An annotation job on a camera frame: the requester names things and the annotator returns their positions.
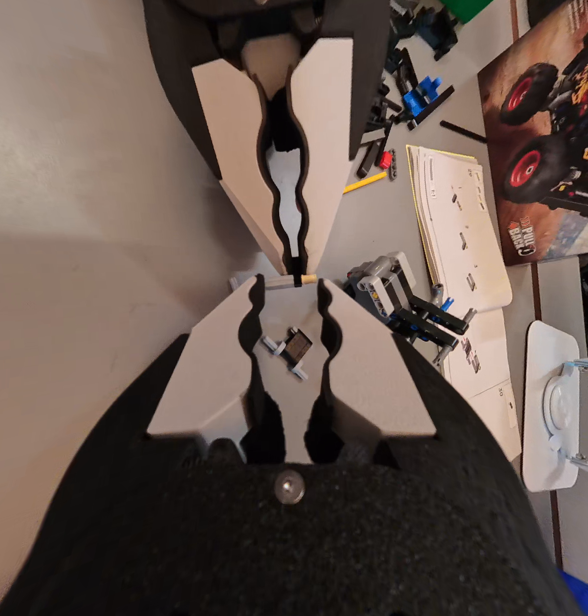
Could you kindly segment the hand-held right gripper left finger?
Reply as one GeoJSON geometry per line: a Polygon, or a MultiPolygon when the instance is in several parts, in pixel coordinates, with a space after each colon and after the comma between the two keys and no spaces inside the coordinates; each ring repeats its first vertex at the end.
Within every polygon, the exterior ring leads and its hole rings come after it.
{"type": "Polygon", "coordinates": [[[264,277],[252,276],[192,328],[148,435],[228,439],[247,463],[285,461],[282,414],[254,351],[265,299],[264,277]]]}

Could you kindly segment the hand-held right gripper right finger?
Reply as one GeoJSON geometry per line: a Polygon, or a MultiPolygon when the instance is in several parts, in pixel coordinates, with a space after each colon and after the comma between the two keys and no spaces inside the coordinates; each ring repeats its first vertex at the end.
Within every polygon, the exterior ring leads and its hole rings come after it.
{"type": "Polygon", "coordinates": [[[311,461],[335,463],[348,445],[373,457],[381,442],[435,437],[396,335],[324,278],[317,309],[328,357],[305,432],[311,461]]]}

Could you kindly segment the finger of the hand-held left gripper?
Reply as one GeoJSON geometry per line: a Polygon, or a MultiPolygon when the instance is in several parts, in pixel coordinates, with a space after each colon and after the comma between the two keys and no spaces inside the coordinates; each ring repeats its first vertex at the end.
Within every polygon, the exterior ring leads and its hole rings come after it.
{"type": "Polygon", "coordinates": [[[303,137],[297,188],[306,275],[316,273],[350,174],[352,55],[352,38],[320,38],[290,77],[289,105],[303,137]]]}
{"type": "Polygon", "coordinates": [[[193,67],[192,75],[221,187],[275,270],[296,274],[289,238],[279,219],[281,196],[263,158],[267,99],[258,76],[223,58],[193,67]]]}

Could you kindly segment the small grey lego axle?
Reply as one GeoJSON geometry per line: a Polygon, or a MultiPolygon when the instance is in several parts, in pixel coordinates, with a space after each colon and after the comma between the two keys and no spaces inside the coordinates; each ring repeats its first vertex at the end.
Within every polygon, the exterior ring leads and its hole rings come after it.
{"type": "Polygon", "coordinates": [[[306,285],[316,284],[318,277],[315,274],[312,275],[283,275],[273,278],[266,278],[264,282],[265,289],[281,290],[290,288],[301,288],[306,285]]]}

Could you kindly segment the yellow lego axle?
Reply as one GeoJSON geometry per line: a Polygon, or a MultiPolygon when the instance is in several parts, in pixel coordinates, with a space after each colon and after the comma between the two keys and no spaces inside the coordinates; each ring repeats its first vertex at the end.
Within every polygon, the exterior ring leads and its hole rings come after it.
{"type": "Polygon", "coordinates": [[[382,173],[377,173],[374,175],[370,175],[364,179],[361,179],[357,182],[354,182],[350,185],[347,185],[344,190],[343,190],[343,194],[346,195],[348,193],[351,193],[355,190],[361,189],[363,187],[366,187],[370,184],[373,184],[375,182],[381,181],[383,179],[386,179],[388,177],[388,173],[386,171],[383,171],[382,173]]]}

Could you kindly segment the small black grey lego assembly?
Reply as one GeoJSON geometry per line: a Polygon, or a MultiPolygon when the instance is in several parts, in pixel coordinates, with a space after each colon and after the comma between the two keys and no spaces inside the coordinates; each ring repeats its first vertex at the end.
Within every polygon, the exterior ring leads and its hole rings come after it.
{"type": "Polygon", "coordinates": [[[263,346],[275,357],[281,357],[289,371],[298,379],[306,381],[308,375],[303,369],[303,359],[312,348],[313,342],[297,327],[290,327],[282,341],[274,341],[267,335],[261,337],[263,346]]]}

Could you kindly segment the pile of loose lego pieces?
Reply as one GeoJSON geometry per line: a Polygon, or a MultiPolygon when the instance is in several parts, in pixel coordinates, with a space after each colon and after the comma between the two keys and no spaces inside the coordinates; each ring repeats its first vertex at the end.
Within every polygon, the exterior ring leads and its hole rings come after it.
{"type": "Polygon", "coordinates": [[[372,166],[387,171],[390,179],[396,177],[396,155],[386,149],[393,126],[405,124],[412,131],[454,92],[452,86],[439,92],[440,77],[419,79],[411,55],[398,44],[413,36],[421,38],[433,51],[434,60],[445,57],[457,44],[456,26],[459,20],[446,7],[418,8],[418,1],[390,1],[390,31],[383,72],[394,80],[401,102],[389,97],[390,87],[381,76],[360,145],[366,152],[356,171],[363,180],[372,166]]]}

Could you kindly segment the partly built lego model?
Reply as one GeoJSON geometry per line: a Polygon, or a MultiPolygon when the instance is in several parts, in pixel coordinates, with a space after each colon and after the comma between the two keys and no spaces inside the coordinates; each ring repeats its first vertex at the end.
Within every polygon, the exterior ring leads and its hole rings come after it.
{"type": "Polygon", "coordinates": [[[458,336],[468,331],[477,310],[470,308],[464,317],[456,317],[449,312],[454,299],[444,299],[443,284],[432,285],[429,301],[413,292],[415,284],[405,253],[396,251],[352,268],[344,292],[410,344],[423,341],[436,345],[433,364],[441,367],[457,347],[458,336]]]}

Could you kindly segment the long black lego axle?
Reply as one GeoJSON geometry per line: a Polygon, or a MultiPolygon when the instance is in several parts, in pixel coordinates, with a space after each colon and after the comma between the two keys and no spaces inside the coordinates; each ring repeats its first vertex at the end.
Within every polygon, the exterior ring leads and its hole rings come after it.
{"type": "Polygon", "coordinates": [[[485,136],[478,134],[474,131],[471,131],[469,129],[466,129],[464,127],[461,127],[459,125],[453,124],[449,121],[446,120],[440,120],[439,122],[440,127],[447,129],[455,134],[461,135],[463,137],[466,137],[468,139],[471,139],[473,141],[479,142],[479,143],[483,143],[483,144],[487,144],[488,140],[485,136]]]}

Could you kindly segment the monster truck set box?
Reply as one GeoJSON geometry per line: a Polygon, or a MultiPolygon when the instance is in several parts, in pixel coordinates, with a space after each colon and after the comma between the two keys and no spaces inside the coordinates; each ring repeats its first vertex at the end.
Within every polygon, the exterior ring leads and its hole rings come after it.
{"type": "Polygon", "coordinates": [[[588,1],[565,1],[478,73],[507,266],[588,253],[588,1]]]}

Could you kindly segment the white instruction booklet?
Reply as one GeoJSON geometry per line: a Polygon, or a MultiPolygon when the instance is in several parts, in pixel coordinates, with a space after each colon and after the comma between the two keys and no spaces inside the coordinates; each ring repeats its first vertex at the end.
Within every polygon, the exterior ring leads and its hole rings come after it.
{"type": "Polygon", "coordinates": [[[476,158],[407,145],[413,202],[429,274],[453,300],[449,315],[475,314],[442,361],[443,374],[497,440],[507,460],[521,454],[503,309],[512,287],[492,225],[476,158]]]}

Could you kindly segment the white tablet stand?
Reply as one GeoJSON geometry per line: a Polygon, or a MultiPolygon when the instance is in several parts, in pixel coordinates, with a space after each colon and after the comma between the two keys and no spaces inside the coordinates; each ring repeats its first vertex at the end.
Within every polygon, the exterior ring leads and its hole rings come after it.
{"type": "Polygon", "coordinates": [[[580,447],[581,374],[588,357],[577,358],[575,337],[533,321],[526,340],[521,472],[531,493],[574,486],[588,473],[580,447]]]}

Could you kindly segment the green plastic storage bin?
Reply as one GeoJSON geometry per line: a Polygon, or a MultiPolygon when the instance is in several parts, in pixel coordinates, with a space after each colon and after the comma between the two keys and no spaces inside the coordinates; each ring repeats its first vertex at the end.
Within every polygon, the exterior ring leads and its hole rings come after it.
{"type": "Polygon", "coordinates": [[[475,16],[480,14],[491,2],[491,0],[440,1],[440,3],[464,25],[472,21],[475,16]]]}

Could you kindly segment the blue plastic storage bin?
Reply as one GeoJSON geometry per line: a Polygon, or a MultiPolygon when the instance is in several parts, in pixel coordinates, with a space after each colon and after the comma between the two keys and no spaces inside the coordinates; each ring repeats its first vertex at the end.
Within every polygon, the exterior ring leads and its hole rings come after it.
{"type": "Polygon", "coordinates": [[[559,570],[559,572],[575,597],[581,611],[585,615],[588,615],[588,583],[579,580],[563,570],[559,570]]]}

